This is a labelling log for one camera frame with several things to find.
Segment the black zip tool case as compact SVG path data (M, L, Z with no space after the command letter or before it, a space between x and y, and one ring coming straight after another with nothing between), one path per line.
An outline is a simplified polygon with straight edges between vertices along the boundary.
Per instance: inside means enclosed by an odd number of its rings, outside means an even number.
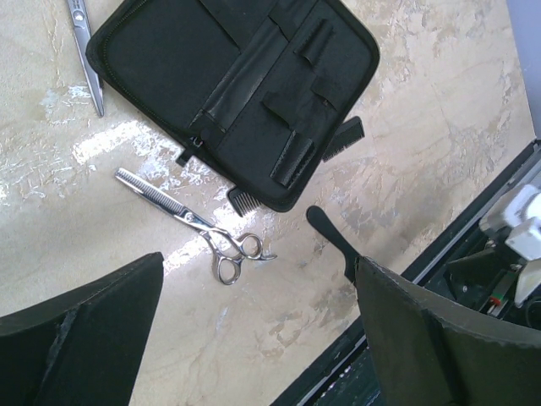
M183 161L278 212L295 206L380 61L340 1L125 1L86 55Z

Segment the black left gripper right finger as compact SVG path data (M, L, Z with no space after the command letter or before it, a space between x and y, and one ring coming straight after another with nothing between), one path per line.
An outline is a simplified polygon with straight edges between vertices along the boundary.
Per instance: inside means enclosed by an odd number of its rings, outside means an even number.
M358 305L389 405L538 405L540 333L410 283L359 256Z

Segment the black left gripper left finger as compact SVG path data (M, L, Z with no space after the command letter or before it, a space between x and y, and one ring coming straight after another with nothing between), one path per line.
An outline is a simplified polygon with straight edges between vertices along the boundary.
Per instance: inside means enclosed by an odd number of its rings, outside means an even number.
M145 255L1 319L3 405L127 405L163 284Z

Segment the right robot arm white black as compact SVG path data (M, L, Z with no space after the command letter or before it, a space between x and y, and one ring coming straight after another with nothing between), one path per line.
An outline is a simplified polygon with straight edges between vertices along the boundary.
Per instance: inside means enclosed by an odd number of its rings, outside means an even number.
M525 261L515 305L524 305L540 286L540 188L523 184L502 195L479 221L487 236L503 242Z

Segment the black tail comb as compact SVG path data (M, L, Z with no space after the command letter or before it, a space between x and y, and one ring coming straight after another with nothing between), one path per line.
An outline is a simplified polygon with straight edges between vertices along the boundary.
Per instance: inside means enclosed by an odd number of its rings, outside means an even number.
M356 282L355 272L360 254L343 237L325 212L318 206L311 206L306 211L309 224L320 235L341 251L345 260L344 276L352 284Z

